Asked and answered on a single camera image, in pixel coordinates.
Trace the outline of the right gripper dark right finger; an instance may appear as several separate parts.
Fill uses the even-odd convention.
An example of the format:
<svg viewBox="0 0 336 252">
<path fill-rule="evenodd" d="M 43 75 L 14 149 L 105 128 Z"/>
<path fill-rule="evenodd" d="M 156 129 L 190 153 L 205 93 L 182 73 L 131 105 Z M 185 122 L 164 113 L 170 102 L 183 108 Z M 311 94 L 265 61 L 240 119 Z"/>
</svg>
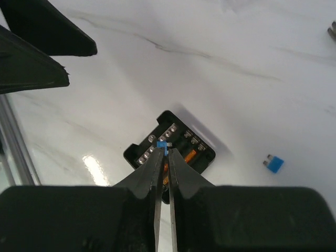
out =
<svg viewBox="0 0 336 252">
<path fill-rule="evenodd" d="M 201 251 L 208 223 L 202 190 L 214 185 L 192 169 L 177 149 L 168 154 L 168 163 L 173 251 Z"/>
</svg>

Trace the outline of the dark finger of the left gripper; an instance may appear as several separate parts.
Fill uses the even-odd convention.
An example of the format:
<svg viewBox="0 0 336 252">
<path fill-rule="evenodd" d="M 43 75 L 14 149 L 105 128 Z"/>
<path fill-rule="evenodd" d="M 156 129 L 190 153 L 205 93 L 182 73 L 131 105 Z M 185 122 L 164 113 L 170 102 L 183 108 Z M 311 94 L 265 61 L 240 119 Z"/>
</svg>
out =
<svg viewBox="0 0 336 252">
<path fill-rule="evenodd" d="M 65 68 L 1 26 L 1 94 L 69 86 Z"/>
<path fill-rule="evenodd" d="M 49 1 L 1 1 L 9 30 L 49 56 L 96 55 L 96 42 Z"/>
</svg>

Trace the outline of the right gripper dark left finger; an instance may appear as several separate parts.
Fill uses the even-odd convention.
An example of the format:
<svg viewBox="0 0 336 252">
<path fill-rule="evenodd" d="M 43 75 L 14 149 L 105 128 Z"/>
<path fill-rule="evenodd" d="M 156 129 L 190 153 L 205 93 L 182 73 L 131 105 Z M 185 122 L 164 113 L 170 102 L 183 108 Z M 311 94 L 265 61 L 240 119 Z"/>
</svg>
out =
<svg viewBox="0 0 336 252">
<path fill-rule="evenodd" d="M 114 187 L 127 193 L 113 251 L 157 251 L 160 232 L 164 151 L 149 159 Z"/>
</svg>

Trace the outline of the blue blade fuse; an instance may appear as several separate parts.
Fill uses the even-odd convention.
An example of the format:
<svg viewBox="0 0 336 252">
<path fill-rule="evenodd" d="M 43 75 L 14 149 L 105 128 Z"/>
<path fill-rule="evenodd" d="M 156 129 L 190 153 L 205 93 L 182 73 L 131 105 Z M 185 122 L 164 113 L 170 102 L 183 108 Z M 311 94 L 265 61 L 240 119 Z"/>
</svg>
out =
<svg viewBox="0 0 336 252">
<path fill-rule="evenodd" d="M 263 161 L 263 165 L 274 174 L 278 173 L 283 164 L 283 159 L 270 154 L 267 156 L 267 159 Z"/>
<path fill-rule="evenodd" d="M 168 148 L 172 147 L 172 143 L 167 142 L 167 141 L 157 141 L 156 142 L 156 147 L 157 148 L 162 148 L 164 150 L 164 155 L 167 156 L 168 153 L 169 153 Z"/>
</svg>

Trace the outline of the black fuse box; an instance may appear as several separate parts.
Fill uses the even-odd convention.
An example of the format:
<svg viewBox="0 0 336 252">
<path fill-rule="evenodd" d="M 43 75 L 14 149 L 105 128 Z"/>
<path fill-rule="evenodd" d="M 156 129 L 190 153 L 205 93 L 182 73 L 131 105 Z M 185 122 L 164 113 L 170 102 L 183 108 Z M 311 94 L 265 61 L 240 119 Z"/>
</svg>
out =
<svg viewBox="0 0 336 252">
<path fill-rule="evenodd" d="M 163 150 L 156 147 L 157 141 L 167 141 L 172 143 L 172 147 L 168 150 L 177 149 L 183 159 L 189 152 L 195 150 L 197 155 L 188 165 L 202 176 L 215 159 L 214 149 L 171 111 L 164 111 L 156 120 L 157 127 L 142 142 L 132 143 L 124 151 L 125 160 L 136 170 L 149 159 L 155 149 Z M 165 163 L 169 164 L 167 156 L 164 155 Z M 163 185 L 162 189 L 162 202 L 169 204 L 169 183 L 166 186 Z"/>
</svg>

